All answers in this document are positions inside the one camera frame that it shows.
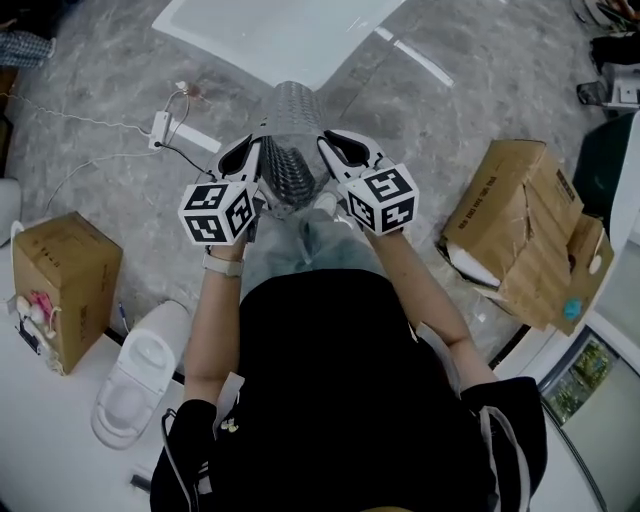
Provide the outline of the white vanity cabinet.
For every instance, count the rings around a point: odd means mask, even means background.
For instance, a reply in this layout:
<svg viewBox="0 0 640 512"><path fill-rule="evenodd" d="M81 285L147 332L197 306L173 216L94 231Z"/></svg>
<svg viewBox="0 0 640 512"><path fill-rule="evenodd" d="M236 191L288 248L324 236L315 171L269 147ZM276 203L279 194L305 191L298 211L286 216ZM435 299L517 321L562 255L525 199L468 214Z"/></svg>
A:
<svg viewBox="0 0 640 512"><path fill-rule="evenodd" d="M606 82L607 100L603 106L613 110L640 109L640 64L606 63L602 76Z"/></svg>

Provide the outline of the window with greenery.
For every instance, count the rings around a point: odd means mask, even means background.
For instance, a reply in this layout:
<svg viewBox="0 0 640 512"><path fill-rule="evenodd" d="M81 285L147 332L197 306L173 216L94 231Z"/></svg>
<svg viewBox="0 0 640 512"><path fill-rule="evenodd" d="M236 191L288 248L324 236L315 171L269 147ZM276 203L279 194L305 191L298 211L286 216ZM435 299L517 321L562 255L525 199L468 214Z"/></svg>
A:
<svg viewBox="0 0 640 512"><path fill-rule="evenodd" d="M640 374L593 329L584 327L538 387L545 407L562 426L599 387L622 372L630 374L632 384L640 384Z"/></svg>

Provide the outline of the grey perforated bath mat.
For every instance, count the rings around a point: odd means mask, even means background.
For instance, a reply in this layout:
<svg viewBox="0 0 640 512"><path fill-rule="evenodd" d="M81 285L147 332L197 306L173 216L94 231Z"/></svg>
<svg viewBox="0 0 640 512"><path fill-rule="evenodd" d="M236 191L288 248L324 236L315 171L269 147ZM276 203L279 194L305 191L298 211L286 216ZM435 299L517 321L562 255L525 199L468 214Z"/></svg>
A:
<svg viewBox="0 0 640 512"><path fill-rule="evenodd" d="M298 82L278 84L263 101L253 135L260 143L259 190L272 216L285 219L306 209L328 182L317 146L322 128L318 98Z"/></svg>

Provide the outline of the white bathtub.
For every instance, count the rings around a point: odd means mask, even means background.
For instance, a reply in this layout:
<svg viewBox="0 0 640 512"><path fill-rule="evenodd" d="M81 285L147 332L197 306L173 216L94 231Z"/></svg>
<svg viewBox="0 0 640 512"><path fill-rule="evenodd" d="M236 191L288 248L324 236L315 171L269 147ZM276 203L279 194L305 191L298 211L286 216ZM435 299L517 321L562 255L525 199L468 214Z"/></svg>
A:
<svg viewBox="0 0 640 512"><path fill-rule="evenodd" d="M268 86L314 91L406 0L171 0L152 24Z"/></svg>

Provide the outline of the person's left forearm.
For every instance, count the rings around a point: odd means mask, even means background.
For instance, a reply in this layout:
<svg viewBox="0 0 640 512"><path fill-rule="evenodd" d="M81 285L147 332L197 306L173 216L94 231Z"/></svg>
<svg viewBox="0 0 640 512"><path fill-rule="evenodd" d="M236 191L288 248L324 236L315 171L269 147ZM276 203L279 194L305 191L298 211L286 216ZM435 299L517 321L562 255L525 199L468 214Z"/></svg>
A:
<svg viewBox="0 0 640 512"><path fill-rule="evenodd" d="M184 401L215 404L228 376L238 371L240 294L239 276L205 271L184 354Z"/></svg>

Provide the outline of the person's right forearm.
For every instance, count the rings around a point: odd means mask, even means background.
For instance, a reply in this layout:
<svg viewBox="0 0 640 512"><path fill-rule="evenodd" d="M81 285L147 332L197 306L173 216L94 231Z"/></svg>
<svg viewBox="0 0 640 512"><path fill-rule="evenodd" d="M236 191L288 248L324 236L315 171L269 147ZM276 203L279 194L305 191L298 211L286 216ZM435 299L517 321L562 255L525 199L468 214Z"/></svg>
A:
<svg viewBox="0 0 640 512"><path fill-rule="evenodd" d="M444 342L461 378L461 387L495 382L468 326L446 291L399 231L366 237L379 258L413 328L424 324Z"/></svg>

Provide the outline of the small black bin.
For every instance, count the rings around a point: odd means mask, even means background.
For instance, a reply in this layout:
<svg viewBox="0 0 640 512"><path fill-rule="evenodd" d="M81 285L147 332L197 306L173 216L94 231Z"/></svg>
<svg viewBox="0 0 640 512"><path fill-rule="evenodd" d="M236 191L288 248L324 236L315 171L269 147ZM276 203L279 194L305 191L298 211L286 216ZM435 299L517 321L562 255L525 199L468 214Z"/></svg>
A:
<svg viewBox="0 0 640 512"><path fill-rule="evenodd" d="M576 95L579 102L586 106L602 106L608 101L608 89L600 81L578 84Z"/></svg>

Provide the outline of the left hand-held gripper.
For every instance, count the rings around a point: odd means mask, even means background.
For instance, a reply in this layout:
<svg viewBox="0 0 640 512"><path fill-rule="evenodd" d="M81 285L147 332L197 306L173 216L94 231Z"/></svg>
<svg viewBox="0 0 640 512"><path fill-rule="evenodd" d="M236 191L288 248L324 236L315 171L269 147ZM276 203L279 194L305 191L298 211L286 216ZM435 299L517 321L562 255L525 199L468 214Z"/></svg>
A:
<svg viewBox="0 0 640 512"><path fill-rule="evenodd" d="M186 187L178 216L193 245L232 246L256 222L260 153L261 142L246 135L221 149L220 181Z"/></svg>

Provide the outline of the upright brown cardboard box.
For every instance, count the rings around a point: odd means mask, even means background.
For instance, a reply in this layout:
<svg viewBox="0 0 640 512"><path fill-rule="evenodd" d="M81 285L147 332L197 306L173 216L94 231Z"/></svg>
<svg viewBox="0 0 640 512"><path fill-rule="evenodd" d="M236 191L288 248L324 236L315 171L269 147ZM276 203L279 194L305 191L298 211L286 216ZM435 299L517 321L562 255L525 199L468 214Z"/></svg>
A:
<svg viewBox="0 0 640 512"><path fill-rule="evenodd" d="M77 212L15 234L12 263L16 295L49 295L60 309L53 345L65 374L109 327L123 251Z"/></svg>

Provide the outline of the white raised platform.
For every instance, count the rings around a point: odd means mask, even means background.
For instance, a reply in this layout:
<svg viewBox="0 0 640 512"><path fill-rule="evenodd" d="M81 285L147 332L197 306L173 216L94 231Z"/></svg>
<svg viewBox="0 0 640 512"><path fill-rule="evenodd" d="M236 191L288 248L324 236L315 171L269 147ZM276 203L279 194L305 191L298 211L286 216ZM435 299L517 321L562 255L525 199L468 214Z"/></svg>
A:
<svg viewBox="0 0 640 512"><path fill-rule="evenodd" d="M160 418L180 404L171 382L143 435L124 451L103 445L90 416L120 347L101 337L60 376L23 340L0 306L0 502L11 512L150 512L149 479L162 447Z"/></svg>

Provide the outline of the white foam block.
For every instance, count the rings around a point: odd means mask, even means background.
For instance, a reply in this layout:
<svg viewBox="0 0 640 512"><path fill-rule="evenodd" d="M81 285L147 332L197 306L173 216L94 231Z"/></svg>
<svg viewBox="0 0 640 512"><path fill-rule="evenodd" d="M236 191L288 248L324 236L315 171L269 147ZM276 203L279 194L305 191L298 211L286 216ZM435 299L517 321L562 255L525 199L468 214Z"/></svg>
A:
<svg viewBox="0 0 640 512"><path fill-rule="evenodd" d="M451 242L446 243L446 249L450 263L465 279L475 281L486 287L498 288L500 286L501 280L468 251Z"/></svg>

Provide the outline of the white power strip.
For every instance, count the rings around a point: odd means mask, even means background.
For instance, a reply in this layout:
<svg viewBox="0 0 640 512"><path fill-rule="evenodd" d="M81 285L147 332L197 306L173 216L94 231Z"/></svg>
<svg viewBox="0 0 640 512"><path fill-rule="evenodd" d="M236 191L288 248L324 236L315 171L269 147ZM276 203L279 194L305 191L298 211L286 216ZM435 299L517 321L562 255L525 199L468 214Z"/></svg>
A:
<svg viewBox="0 0 640 512"><path fill-rule="evenodd" d="M161 148L169 131L172 114L166 110L157 111L149 134L148 147L150 149Z"/></svg>

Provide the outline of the person's blue jeans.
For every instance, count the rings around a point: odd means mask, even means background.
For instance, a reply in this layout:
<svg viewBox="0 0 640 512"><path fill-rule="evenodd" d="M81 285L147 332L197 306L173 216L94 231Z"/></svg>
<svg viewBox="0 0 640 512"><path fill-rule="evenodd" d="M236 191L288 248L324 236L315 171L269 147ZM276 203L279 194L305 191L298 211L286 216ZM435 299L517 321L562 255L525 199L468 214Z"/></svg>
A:
<svg viewBox="0 0 640 512"><path fill-rule="evenodd" d="M287 219L263 214L245 253L243 280L255 287L278 276L329 269L383 273L371 247L324 210Z"/></svg>

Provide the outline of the person's black shirt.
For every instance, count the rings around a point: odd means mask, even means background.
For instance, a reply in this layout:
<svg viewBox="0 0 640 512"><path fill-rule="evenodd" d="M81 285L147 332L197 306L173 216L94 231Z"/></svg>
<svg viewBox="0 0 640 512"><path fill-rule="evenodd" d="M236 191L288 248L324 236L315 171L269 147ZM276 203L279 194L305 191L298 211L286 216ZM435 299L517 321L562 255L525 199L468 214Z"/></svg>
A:
<svg viewBox="0 0 640 512"><path fill-rule="evenodd" d="M547 435L534 380L451 388L383 277L272 278L240 305L238 399L177 411L152 512L518 512Z"/></svg>

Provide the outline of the beige wristband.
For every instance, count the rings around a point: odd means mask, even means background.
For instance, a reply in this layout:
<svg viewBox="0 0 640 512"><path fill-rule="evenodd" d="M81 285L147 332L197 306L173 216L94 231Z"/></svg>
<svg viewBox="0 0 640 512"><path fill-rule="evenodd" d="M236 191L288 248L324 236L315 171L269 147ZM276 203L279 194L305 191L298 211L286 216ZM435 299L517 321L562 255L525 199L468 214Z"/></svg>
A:
<svg viewBox="0 0 640 512"><path fill-rule="evenodd" d="M203 256L202 267L205 270L226 277L241 277L244 270L244 260L225 260L206 251Z"/></svg>

